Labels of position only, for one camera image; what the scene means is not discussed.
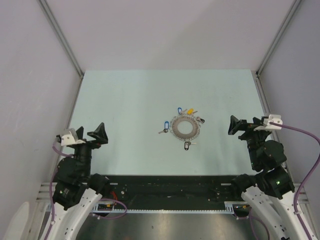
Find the black key tag with key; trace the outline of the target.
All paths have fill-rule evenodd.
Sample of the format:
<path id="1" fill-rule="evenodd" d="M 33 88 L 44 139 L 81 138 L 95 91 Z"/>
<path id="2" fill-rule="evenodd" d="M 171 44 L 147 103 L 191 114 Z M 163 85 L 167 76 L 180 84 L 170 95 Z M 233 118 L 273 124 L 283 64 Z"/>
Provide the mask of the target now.
<path id="1" fill-rule="evenodd" d="M 196 117 L 196 120 L 202 124 L 205 123 L 205 120 L 199 116 Z"/>

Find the large silver keyring holder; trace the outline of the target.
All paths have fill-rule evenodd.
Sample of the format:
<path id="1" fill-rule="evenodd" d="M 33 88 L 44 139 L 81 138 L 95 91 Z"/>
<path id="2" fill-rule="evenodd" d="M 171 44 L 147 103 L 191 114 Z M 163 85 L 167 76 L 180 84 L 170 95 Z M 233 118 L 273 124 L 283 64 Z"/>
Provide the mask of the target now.
<path id="1" fill-rule="evenodd" d="M 190 115 L 177 115 L 169 123 L 170 132 L 180 141 L 191 141 L 200 135 L 200 123 Z"/>

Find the silver keys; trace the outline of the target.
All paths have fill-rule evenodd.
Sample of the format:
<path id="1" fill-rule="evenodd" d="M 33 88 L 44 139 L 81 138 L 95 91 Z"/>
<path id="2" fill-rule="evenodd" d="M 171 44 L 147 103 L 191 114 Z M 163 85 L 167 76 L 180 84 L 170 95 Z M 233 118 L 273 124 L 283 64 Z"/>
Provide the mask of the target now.
<path id="1" fill-rule="evenodd" d="M 188 114 L 187 114 L 187 111 L 188 111 L 188 109 L 182 109 L 182 113 L 181 113 L 181 114 L 178 114 L 178 110 L 177 110 L 177 115 L 176 115 L 176 116 L 179 116 L 179 115 L 188 115 Z M 158 132 L 158 134 L 167 134 L 167 133 L 171 133 L 171 132 L 170 132 L 170 125 L 169 125 L 169 129 L 165 129 L 164 124 L 163 124 L 163 130 L 161 130 L 160 132 Z M 182 142 L 183 142 L 184 144 L 185 144 L 185 142 L 190 142 L 190 146 L 196 145 L 196 143 L 193 142 L 193 140 L 182 141 Z"/>

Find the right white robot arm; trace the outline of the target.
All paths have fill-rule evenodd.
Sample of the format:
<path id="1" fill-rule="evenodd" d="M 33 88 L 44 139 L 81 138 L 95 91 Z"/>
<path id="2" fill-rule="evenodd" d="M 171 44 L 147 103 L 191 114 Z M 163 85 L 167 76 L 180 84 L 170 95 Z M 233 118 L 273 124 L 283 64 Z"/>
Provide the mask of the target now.
<path id="1" fill-rule="evenodd" d="M 317 142 L 320 140 L 308 131 L 284 125 L 280 115 L 255 117 L 252 123 L 231 115 L 228 134 L 243 132 L 238 139 L 246 142 L 251 168 L 257 174 L 234 178 L 230 194 L 235 200 L 244 200 L 249 205 L 246 218 L 250 223 L 260 223 L 267 239 L 315 240 L 317 235 L 303 213 L 299 196 L 320 161 L 315 162 L 300 185 L 295 187 L 283 167 L 287 161 L 283 144 L 267 139 L 273 131 L 283 128 L 308 135 Z"/>

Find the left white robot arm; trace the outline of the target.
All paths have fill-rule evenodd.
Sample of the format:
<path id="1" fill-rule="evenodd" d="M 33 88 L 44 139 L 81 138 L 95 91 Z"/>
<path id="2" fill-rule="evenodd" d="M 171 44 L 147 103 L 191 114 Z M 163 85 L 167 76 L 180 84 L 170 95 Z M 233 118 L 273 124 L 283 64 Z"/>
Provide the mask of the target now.
<path id="1" fill-rule="evenodd" d="M 84 128 L 69 128 L 57 135 L 54 144 L 69 147 L 73 154 L 56 151 L 63 158 L 49 183 L 51 212 L 42 240 L 74 240 L 94 205 L 110 196 L 110 180 L 91 174 L 92 151 L 109 142 L 105 125 L 100 123 L 84 138 Z"/>

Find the yellow key tag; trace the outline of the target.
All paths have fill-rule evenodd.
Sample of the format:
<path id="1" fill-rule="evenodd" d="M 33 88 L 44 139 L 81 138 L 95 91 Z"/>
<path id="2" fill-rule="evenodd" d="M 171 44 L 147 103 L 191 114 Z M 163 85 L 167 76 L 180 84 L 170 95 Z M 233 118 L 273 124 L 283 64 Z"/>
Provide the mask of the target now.
<path id="1" fill-rule="evenodd" d="M 194 114 L 194 109 L 193 108 L 190 108 L 188 111 L 187 111 L 187 114 L 188 115 L 193 115 Z"/>

